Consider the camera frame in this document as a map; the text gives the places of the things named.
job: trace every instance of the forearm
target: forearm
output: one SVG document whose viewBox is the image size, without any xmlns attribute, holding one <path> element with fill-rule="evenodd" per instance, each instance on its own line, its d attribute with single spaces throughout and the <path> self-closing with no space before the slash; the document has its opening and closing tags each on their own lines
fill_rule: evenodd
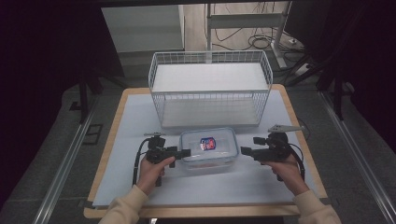
<svg viewBox="0 0 396 224">
<path fill-rule="evenodd" d="M 330 205 L 324 205 L 312 190 L 297 195 L 293 200 L 301 213 L 300 224 L 341 223 L 334 209 Z"/>
<path fill-rule="evenodd" d="M 127 195 L 116 198 L 110 204 L 99 223 L 136 223 L 139 220 L 138 213 L 148 199 L 140 188 L 133 186 Z"/>
</svg>

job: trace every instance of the hand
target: hand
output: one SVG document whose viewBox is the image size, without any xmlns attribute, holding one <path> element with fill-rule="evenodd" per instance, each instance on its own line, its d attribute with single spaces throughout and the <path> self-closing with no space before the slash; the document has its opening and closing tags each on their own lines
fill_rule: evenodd
<svg viewBox="0 0 396 224">
<path fill-rule="evenodd" d="M 279 175 L 286 187 L 296 196 L 309 190 L 309 187 L 303 181 L 300 175 L 297 161 L 290 155 L 282 162 L 266 161 L 261 162 L 263 165 L 272 167 L 274 174 Z"/>
<path fill-rule="evenodd" d="M 165 175 L 165 166 L 169 165 L 175 160 L 175 157 L 167 158 L 158 164 L 153 164 L 146 160 L 146 156 L 140 162 L 140 175 L 136 185 L 149 195 L 155 188 L 155 181 L 158 176 Z"/>
</svg>

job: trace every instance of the container lid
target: container lid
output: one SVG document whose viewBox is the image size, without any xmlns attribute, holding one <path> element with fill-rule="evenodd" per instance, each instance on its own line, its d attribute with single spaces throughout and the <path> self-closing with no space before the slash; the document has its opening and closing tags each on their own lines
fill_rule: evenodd
<svg viewBox="0 0 396 224">
<path fill-rule="evenodd" d="M 191 156 L 184 162 L 235 158 L 238 154 L 235 133 L 231 128 L 184 132 L 180 149 L 190 149 Z"/>
</svg>

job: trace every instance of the white wall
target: white wall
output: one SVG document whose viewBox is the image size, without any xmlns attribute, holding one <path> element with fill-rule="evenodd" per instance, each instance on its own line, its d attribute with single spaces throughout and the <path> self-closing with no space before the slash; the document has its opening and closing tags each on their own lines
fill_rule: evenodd
<svg viewBox="0 0 396 224">
<path fill-rule="evenodd" d="M 117 52 L 184 49 L 183 6 L 104 7 Z"/>
</svg>

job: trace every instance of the gray carpet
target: gray carpet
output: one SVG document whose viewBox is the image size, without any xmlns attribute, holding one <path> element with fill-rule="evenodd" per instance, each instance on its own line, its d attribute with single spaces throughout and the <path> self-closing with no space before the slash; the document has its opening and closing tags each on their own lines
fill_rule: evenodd
<svg viewBox="0 0 396 224">
<path fill-rule="evenodd" d="M 273 56 L 269 55 L 269 59 L 276 70 Z M 148 66 L 125 65 L 126 77 L 121 77 L 120 80 L 131 87 L 147 87 L 144 74 L 148 73 Z M 275 83 L 282 83 L 285 78 L 283 72 L 277 72 L 275 76 Z M 297 117 L 310 131 L 305 131 L 304 134 L 305 137 L 309 137 L 307 143 L 332 205 L 344 223 L 387 223 L 315 90 L 317 78 L 313 76 L 296 87 L 287 88 L 287 91 Z M 85 137 L 86 144 L 79 149 L 49 223 L 98 222 L 98 219 L 87 219 L 83 216 L 83 206 L 88 198 L 122 93 L 122 88 L 114 83 L 104 78 L 101 82 L 105 90 L 100 95 L 91 122 L 102 125 L 101 135 L 97 144 L 93 144 L 94 137 Z M 64 93 L 63 107 L 58 118 L 35 160 L 5 203 L 0 214 L 0 223 L 33 222 L 64 153 L 77 131 L 79 112 L 70 111 L 69 108 L 73 102 L 78 102 L 78 97 L 77 87 Z M 361 147 L 366 160 L 390 198 L 395 201 L 394 153 L 359 115 L 347 97 L 344 97 L 343 113 L 345 123 Z M 297 217 L 284 217 L 284 222 L 297 223 Z"/>
</svg>

